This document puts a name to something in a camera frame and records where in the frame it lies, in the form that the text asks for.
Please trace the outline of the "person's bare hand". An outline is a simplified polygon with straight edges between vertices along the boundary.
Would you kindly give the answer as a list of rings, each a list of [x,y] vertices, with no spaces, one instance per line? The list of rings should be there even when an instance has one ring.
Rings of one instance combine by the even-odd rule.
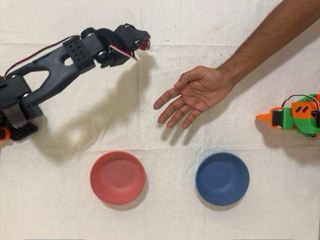
[[[183,73],[175,85],[154,103],[155,110],[169,105],[157,122],[173,128],[182,118],[181,127],[188,128],[202,113],[221,102],[233,89],[231,75],[221,68],[197,66]]]

